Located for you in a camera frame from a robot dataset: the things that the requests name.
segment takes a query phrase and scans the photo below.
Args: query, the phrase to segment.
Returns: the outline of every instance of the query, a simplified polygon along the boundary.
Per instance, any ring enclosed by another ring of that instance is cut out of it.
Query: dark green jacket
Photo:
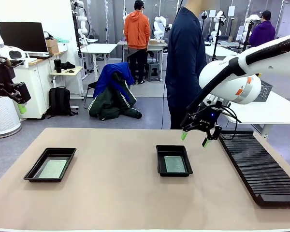
[[[126,82],[116,72],[112,75],[112,78],[125,90],[129,100],[126,100],[118,90],[109,85],[92,101],[88,108],[89,115],[98,117],[100,120],[117,118],[119,115],[140,119],[142,117],[141,112],[132,108],[136,103],[136,98],[129,90]]]

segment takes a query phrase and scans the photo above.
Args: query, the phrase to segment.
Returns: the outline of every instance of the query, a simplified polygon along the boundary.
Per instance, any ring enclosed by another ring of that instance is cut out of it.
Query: black cap
[[[144,7],[144,2],[141,0],[136,0],[134,3],[134,9],[135,10],[140,10],[141,8],[145,9]]]
[[[272,13],[268,10],[262,12],[262,16],[265,20],[271,20]]]

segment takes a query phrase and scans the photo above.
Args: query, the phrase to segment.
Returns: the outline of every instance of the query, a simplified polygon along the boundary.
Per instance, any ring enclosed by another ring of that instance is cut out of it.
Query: black monitor
[[[5,45],[30,53],[48,53],[41,23],[0,22],[0,34]]]

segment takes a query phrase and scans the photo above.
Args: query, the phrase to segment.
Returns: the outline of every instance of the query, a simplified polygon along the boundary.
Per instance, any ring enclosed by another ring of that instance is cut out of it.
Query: pile of jackets
[[[132,107],[136,98],[128,88],[134,82],[128,63],[107,64],[96,83],[88,113],[100,120],[126,115],[140,119],[141,112]]]

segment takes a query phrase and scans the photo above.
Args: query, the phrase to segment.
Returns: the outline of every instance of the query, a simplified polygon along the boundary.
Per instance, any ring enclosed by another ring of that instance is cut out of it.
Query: teal cloth
[[[57,40],[57,43],[68,43],[68,42],[70,42],[70,41],[64,40],[62,38],[55,38],[55,39]]]

